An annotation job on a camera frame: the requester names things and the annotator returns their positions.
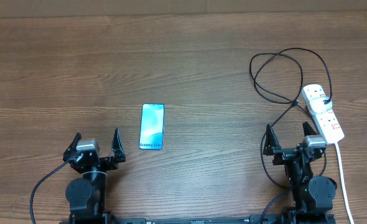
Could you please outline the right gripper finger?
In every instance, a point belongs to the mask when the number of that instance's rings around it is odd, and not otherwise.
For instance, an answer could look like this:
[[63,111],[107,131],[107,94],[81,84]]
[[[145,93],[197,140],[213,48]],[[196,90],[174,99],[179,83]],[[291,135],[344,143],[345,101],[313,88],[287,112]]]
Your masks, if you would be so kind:
[[264,150],[278,150],[281,148],[277,136],[270,124],[266,126],[266,138]]
[[311,125],[306,121],[302,123],[304,136],[317,135],[317,132],[311,127]]

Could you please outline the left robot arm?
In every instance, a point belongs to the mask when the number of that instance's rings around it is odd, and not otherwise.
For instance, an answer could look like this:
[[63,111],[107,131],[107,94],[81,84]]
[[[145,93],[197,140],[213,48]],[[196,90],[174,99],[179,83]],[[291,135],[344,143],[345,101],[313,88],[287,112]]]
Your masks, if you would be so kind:
[[81,138],[77,133],[63,153],[63,160],[82,176],[72,180],[65,190],[70,205],[69,223],[116,223],[112,212],[106,210],[107,172],[118,169],[126,161],[119,129],[111,143],[112,156],[100,157],[97,140]]

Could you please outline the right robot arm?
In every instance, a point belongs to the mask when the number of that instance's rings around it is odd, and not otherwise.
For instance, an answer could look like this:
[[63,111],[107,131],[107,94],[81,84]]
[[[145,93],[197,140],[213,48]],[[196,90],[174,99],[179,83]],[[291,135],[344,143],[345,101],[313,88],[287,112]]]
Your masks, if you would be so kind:
[[263,154],[273,156],[275,166],[283,165],[289,180],[288,193],[292,194],[293,207],[286,207],[278,215],[266,216],[271,204],[260,217],[261,223],[335,223],[328,211],[333,208],[337,183],[322,175],[314,175],[310,163],[321,158],[327,143],[308,122],[302,124],[304,139],[294,148],[281,148],[270,124],[266,126],[266,143]]

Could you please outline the blue Galaxy smartphone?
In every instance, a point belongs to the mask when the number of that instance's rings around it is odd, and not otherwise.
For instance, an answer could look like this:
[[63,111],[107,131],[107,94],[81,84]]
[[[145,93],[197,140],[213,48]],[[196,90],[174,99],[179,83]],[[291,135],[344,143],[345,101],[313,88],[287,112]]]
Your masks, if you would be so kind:
[[141,150],[161,150],[163,148],[164,115],[164,104],[143,104],[139,136]]

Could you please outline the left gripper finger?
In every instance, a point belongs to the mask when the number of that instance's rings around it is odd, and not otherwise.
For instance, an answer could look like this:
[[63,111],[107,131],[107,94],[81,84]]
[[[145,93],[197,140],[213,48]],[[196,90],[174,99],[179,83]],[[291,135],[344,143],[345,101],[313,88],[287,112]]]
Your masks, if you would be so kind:
[[67,147],[65,152],[63,153],[64,156],[71,156],[74,152],[77,151],[77,144],[81,140],[81,134],[76,133],[73,141],[70,143],[70,145]]
[[119,133],[118,128],[114,130],[111,150],[113,151],[115,157],[125,157],[125,151],[121,143],[120,133]]

